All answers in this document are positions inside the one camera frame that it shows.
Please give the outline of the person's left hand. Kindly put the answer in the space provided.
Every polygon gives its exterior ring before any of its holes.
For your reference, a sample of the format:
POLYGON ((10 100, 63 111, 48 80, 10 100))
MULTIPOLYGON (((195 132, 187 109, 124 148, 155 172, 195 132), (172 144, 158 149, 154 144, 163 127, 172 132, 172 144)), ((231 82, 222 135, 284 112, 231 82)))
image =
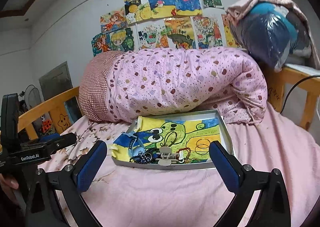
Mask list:
POLYGON ((17 198, 14 194, 14 190, 18 190, 19 188, 17 180, 11 176, 4 177, 2 174, 0 174, 0 180, 4 193, 14 204, 18 205, 17 198))

